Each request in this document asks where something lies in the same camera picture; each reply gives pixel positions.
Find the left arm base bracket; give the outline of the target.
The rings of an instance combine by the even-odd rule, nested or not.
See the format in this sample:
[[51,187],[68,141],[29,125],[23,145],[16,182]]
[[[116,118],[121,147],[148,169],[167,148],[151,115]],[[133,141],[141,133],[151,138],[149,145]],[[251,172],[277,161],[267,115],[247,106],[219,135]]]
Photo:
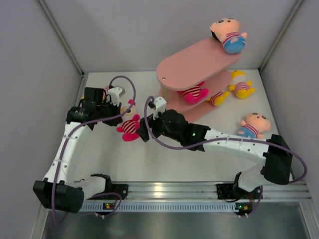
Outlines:
[[128,184],[113,184],[111,189],[107,189],[102,193],[98,193],[89,200],[118,200],[121,196],[122,200],[128,196]]

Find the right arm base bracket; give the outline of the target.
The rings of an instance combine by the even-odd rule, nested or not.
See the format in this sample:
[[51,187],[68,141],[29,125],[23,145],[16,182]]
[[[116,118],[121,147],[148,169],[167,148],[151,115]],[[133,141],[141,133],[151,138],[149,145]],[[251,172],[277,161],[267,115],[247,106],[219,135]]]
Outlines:
[[218,199],[221,200],[240,200],[247,199],[247,192],[240,189],[237,185],[225,183],[225,184],[217,184],[217,196]]

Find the pink white panda plush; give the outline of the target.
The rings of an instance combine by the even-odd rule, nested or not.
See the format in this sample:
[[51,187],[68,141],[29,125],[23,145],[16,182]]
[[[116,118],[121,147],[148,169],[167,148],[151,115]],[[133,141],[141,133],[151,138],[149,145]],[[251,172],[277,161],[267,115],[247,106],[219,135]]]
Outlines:
[[139,138],[136,130],[140,128],[140,115],[133,99],[130,99],[125,106],[121,107],[120,113],[126,111],[131,104],[133,104],[133,106],[122,116],[123,122],[118,124],[116,128],[117,132],[123,133],[122,140],[125,142],[133,141]]
[[194,105],[204,99],[209,94],[209,90],[196,85],[187,90],[178,91],[178,93],[182,94],[187,104]]

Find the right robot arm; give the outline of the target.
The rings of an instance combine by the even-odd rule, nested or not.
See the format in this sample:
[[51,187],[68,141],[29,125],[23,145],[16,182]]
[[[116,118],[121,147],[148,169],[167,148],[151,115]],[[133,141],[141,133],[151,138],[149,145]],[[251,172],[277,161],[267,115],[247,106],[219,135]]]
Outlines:
[[144,142],[165,136],[180,143],[181,150],[220,152],[255,162],[255,166],[235,177],[232,190],[239,198],[265,184],[290,182],[292,155],[285,140],[277,134],[262,140],[227,135],[205,125],[189,123],[175,110],[141,118],[137,134]]

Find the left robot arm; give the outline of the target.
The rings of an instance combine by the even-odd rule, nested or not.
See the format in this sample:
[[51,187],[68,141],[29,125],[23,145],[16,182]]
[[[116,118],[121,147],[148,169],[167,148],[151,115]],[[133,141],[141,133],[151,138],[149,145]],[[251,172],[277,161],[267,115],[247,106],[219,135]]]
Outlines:
[[122,119],[120,98],[125,93],[121,87],[86,87],[84,98],[72,107],[66,118],[65,130],[58,152],[48,172],[41,181],[35,181],[33,191],[47,209],[77,213],[85,200],[98,195],[107,199],[112,195],[111,178],[105,174],[92,174],[87,179],[75,180],[79,158],[88,136],[97,120],[109,126],[117,126]]

